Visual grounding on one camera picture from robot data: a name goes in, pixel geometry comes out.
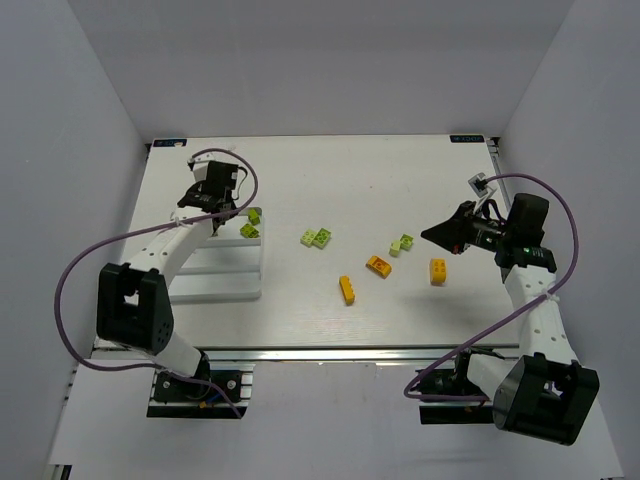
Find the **lime green small lego brick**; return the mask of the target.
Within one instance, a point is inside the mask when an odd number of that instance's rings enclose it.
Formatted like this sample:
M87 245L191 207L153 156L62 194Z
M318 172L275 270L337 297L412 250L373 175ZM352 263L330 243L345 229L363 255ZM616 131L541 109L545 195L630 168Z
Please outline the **lime green small lego brick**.
M248 211L247 217L252 225L258 225L261 222L261 216L256 209L250 209Z

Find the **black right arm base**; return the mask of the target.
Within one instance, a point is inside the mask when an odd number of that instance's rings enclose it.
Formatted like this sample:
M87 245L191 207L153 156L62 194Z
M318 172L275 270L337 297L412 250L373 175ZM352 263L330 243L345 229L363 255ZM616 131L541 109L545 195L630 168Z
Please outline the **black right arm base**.
M437 369L423 378L414 394L440 396L480 396L481 390L468 380L458 379L453 369ZM491 402L422 402L422 425L489 425L493 423Z

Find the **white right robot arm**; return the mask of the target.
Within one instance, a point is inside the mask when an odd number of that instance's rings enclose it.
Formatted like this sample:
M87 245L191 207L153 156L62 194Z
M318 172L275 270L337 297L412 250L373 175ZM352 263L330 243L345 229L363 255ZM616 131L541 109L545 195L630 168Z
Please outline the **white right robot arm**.
M560 445L575 443L599 391L595 370L580 364L551 293L557 266L542 245L546 199L519 193L506 219L473 201L422 231L423 239L460 254L494 255L519 323L518 357L470 345L450 369L435 368L412 387L424 424L493 423L498 429Z

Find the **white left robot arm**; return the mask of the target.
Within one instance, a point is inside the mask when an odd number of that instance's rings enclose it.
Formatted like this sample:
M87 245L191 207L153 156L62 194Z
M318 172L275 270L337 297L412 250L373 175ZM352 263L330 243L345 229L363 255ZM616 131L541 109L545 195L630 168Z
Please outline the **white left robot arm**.
M177 202L168 227L128 261L104 266L98 279L97 336L145 355L188 379L210 378L206 355L174 329L169 287L197 248L235 216L233 191L243 167L209 161Z

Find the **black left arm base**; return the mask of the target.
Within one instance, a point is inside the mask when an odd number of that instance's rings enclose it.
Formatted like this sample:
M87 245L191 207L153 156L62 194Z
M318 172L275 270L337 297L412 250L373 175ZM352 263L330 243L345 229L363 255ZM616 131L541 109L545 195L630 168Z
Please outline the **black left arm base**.
M154 375L149 396L148 418L239 420L244 416L251 398L253 369L214 365L209 382L215 384L233 403L230 404L215 387L189 384L166 372Z

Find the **lime green curved studded lego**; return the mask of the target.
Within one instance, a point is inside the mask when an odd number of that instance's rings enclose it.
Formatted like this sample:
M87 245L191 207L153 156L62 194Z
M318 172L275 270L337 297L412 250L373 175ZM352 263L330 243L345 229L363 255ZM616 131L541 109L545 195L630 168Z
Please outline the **lime green curved studded lego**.
M240 228L240 234L246 239L256 239L260 237L259 230L250 223L246 223Z

